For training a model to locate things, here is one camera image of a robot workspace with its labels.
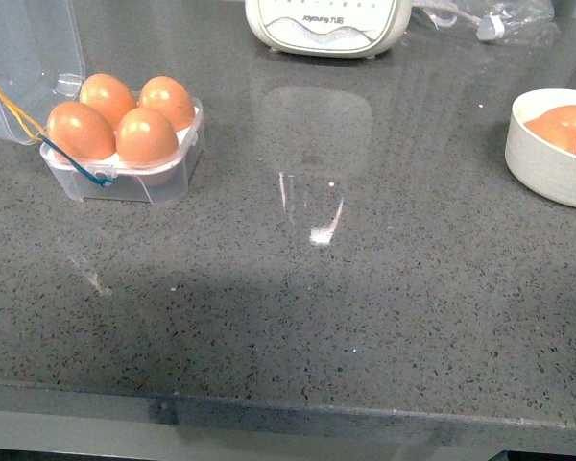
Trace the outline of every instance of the blue wire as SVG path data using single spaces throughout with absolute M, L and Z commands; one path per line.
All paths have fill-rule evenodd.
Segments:
M 90 181 L 94 182 L 95 184 L 100 185 L 101 187 L 108 187 L 115 182 L 114 178 L 96 178 L 92 175 L 89 171 L 83 168 L 79 163 L 75 161 L 72 157 L 66 154 L 60 147 L 58 147 L 53 141 L 50 141 L 46 136 L 40 135 L 40 138 L 43 140 L 45 144 L 51 147 L 54 151 L 58 151 L 60 154 L 66 157 L 68 161 L 75 167 L 75 169 L 88 178 Z

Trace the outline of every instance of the gray speckled countertop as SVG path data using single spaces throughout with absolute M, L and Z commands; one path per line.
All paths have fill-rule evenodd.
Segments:
M 337 61 L 269 53 L 239 3 L 75 10 L 88 75 L 174 76 L 207 144 L 152 207 L 70 201 L 0 140 L 0 384 L 526 423 L 576 452 L 576 209 L 503 157 L 517 95 L 576 88 L 576 23 L 546 50 L 412 23 Z

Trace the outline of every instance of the white bowl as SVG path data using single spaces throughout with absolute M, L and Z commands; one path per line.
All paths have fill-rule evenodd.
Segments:
M 576 206 L 576 156 L 535 136 L 524 123 L 573 104 L 574 89 L 537 89 L 518 96 L 506 142 L 506 163 L 512 174 L 541 196 L 569 206 Z

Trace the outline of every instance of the egg carton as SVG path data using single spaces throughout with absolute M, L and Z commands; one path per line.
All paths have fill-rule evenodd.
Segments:
M 153 206 L 172 203 L 183 197 L 188 182 L 204 149 L 203 104 L 192 98 L 196 116 L 192 125 L 177 133 L 180 146 L 160 165 L 126 165 L 117 154 L 101 161 L 82 163 L 88 172 L 97 178 L 112 178 L 114 183 L 102 187 L 82 175 L 77 169 L 57 158 L 47 144 L 40 146 L 40 156 L 72 200 L 105 199 L 149 202 Z

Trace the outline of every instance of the kitchen appliance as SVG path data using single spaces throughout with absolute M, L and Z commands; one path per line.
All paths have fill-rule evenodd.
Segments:
M 372 58 L 407 28 L 412 0 L 246 0 L 255 35 L 272 50 Z

